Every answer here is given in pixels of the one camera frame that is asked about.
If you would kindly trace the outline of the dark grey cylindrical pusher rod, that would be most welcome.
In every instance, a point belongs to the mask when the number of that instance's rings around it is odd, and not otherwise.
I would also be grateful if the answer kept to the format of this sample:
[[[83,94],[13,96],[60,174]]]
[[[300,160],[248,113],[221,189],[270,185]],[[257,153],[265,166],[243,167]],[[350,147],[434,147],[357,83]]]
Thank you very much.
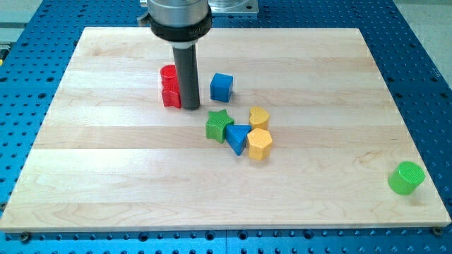
[[[173,47],[172,51],[179,82],[182,108],[188,110],[198,109],[200,107],[200,95],[196,46],[191,45],[185,49]]]

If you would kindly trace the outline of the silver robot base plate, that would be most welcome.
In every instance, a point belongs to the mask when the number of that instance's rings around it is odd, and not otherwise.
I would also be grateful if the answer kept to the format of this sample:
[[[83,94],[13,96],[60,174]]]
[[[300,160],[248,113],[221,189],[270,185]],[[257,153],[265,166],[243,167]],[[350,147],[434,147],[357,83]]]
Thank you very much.
[[[215,16],[254,16],[259,13],[258,0],[208,0]]]

